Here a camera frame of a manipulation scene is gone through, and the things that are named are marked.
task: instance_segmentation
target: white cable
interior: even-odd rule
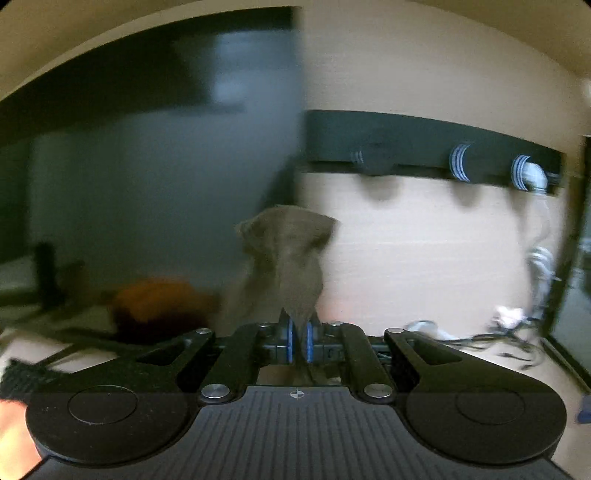
[[[529,155],[519,155],[513,161],[513,165],[511,167],[511,179],[513,180],[513,185],[515,185],[516,188],[523,191],[527,191],[527,187],[525,186],[523,179],[523,170],[525,163],[529,159]]]
[[[453,149],[452,154],[450,156],[450,169],[453,173],[453,176],[461,181],[470,182],[470,179],[467,177],[466,173],[464,172],[464,153],[470,147],[470,144],[459,144],[456,148]]]
[[[541,214],[542,230],[540,230],[539,235],[535,238],[533,244],[531,245],[530,251],[533,251],[536,247],[538,247],[539,244],[546,240],[551,233],[550,208],[548,207],[548,202],[546,201],[546,195],[536,195],[534,198],[534,203]]]
[[[458,337],[447,333],[445,330],[441,330],[437,323],[431,320],[416,320],[411,322],[404,327],[409,332],[420,332],[427,335],[434,340],[458,340]]]
[[[530,317],[540,319],[550,294],[554,279],[554,260],[552,254],[542,247],[530,251],[527,257],[530,269],[532,302]]]

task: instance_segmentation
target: silver screw head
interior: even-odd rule
[[[388,398],[393,392],[392,387],[383,383],[369,384],[363,391],[371,398]]]
[[[230,389],[221,383],[212,383],[205,385],[201,389],[201,395],[211,400],[220,400],[221,398],[227,397],[230,394]]]

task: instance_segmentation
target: blue object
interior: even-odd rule
[[[290,319],[287,324],[287,363],[294,361],[294,321]]]
[[[578,423],[591,423],[591,395],[585,395],[581,402],[581,411],[577,415]]]
[[[306,323],[306,361],[310,364],[314,361],[314,342],[312,323]]]

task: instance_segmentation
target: screw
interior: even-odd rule
[[[266,338],[270,337],[273,334],[273,324],[272,323],[259,323],[259,336]]]
[[[388,398],[392,395],[392,387],[383,383],[372,383],[363,389],[365,394],[371,398]]]
[[[221,398],[227,397],[230,394],[230,389],[221,383],[212,383],[205,385],[201,389],[201,395],[211,400],[220,400]]]
[[[329,322],[325,324],[326,327],[324,329],[324,333],[326,335],[329,335],[331,337],[338,337],[341,336],[341,325],[343,325],[343,322]]]

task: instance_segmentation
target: orange plush toy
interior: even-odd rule
[[[208,327],[218,310],[215,294],[199,293],[186,281],[152,278],[122,290],[112,305],[117,340],[138,344]]]

